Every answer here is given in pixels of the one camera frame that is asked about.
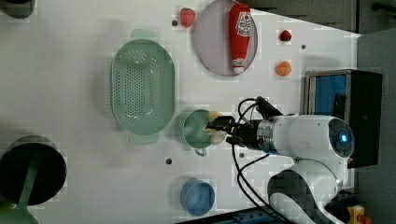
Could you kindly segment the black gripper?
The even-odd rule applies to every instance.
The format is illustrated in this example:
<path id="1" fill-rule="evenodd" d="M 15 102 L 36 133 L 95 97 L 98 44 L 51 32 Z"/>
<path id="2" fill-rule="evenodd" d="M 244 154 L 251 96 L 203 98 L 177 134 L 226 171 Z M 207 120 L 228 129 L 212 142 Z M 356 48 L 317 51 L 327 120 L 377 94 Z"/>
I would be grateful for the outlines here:
<path id="1" fill-rule="evenodd" d="M 237 124 L 235 118 L 232 116 L 220 116 L 209 121 L 205 127 L 216 131 L 228 130 L 226 142 L 231 145 L 260 150 L 262 140 L 258 140 L 257 135 L 260 123 L 261 121 L 259 119 L 254 119 L 249 124 Z"/>

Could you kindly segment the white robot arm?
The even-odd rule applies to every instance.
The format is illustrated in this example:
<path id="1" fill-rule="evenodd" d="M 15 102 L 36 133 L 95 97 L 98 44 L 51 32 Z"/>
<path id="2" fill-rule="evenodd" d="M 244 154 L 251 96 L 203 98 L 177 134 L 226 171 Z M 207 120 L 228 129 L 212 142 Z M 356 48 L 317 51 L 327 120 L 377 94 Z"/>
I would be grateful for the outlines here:
<path id="1" fill-rule="evenodd" d="M 232 145 L 289 157 L 293 165 L 267 182 L 268 203 L 294 224 L 345 224 L 325 206 L 348 180 L 355 139 L 343 120 L 320 115 L 288 115 L 238 124 L 221 116 L 208 129 L 226 132 Z"/>

